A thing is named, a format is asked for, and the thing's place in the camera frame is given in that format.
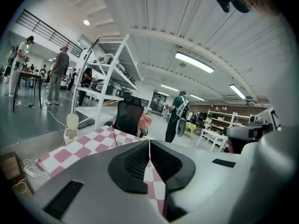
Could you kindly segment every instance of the red stick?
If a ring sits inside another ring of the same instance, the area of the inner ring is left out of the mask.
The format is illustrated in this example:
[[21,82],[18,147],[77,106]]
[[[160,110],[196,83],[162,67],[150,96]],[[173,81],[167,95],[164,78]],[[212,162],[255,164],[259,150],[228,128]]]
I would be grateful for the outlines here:
[[113,121],[112,120],[111,120],[111,127],[112,127],[112,131],[113,131],[113,135],[114,135],[115,144],[116,144],[116,147],[117,147],[117,141],[116,141],[116,136],[115,136],[115,133],[114,133],[114,127],[113,127]]

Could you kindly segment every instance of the fluorescent light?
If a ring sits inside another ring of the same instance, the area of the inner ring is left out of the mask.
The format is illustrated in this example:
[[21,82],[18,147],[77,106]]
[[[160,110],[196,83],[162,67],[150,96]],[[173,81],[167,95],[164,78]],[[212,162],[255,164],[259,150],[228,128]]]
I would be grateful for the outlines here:
[[90,22],[89,22],[88,20],[84,20],[83,23],[84,23],[85,25],[87,25],[87,26],[90,25]]
[[200,99],[201,101],[205,101],[204,99],[202,99],[202,98],[199,98],[199,97],[197,97],[197,96],[195,96],[195,95],[190,95],[191,97],[194,97],[194,98],[196,98],[196,99]]
[[244,94],[234,84],[231,84],[229,87],[232,88],[232,90],[236,92],[242,99],[246,99]]
[[188,62],[190,63],[191,65],[195,65],[196,67],[198,68],[201,68],[203,70],[205,70],[206,72],[208,73],[212,73],[214,71],[214,68],[204,64],[203,62],[191,57],[191,56],[187,56],[181,52],[177,52],[176,53],[176,58],[181,60],[181,61],[184,61],[184,62]]
[[162,87],[164,87],[164,88],[167,88],[167,89],[171,89],[171,90],[173,90],[173,91],[178,91],[177,89],[174,89],[174,88],[171,88],[171,87],[169,87],[169,86],[166,86],[166,85],[161,85]]
[[164,93],[162,93],[162,92],[159,92],[159,91],[158,91],[158,93],[159,93],[159,94],[161,94],[161,95],[166,95],[166,96],[169,96],[168,94],[164,94]]

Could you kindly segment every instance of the white backpack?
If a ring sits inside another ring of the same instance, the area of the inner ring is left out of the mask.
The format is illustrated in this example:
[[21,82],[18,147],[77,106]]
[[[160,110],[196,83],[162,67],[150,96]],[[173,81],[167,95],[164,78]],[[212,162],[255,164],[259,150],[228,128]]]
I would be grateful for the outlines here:
[[190,102],[185,100],[184,97],[180,97],[182,98],[183,103],[177,108],[177,116],[179,119],[187,119],[190,110]]

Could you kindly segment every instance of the black metal railing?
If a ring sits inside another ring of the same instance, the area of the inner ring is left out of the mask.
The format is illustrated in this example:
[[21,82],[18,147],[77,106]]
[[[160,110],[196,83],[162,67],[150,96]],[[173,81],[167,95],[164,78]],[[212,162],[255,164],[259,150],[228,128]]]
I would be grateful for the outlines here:
[[24,10],[22,12],[22,14],[16,22],[29,28],[33,32],[38,33],[39,35],[43,36],[44,38],[48,39],[49,41],[55,43],[60,47],[68,46],[69,52],[71,52],[75,56],[80,56],[82,52],[82,49],[79,46],[71,42],[64,35],[57,32],[47,23],[43,22],[27,10]]

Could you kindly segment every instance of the checkered tablecloth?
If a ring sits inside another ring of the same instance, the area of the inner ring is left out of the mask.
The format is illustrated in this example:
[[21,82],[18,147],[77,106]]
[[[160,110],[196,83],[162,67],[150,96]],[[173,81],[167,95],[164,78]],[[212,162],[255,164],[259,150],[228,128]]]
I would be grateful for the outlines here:
[[[114,130],[114,133],[117,146],[141,140],[139,137],[135,137],[119,130]],[[50,177],[54,177],[81,158],[115,147],[116,144],[112,128],[104,126],[73,141],[67,146],[59,147],[38,158],[36,160],[36,166],[41,171],[47,172]],[[162,213],[165,184],[150,161],[145,169],[144,182],[148,185],[149,201],[160,213]]]

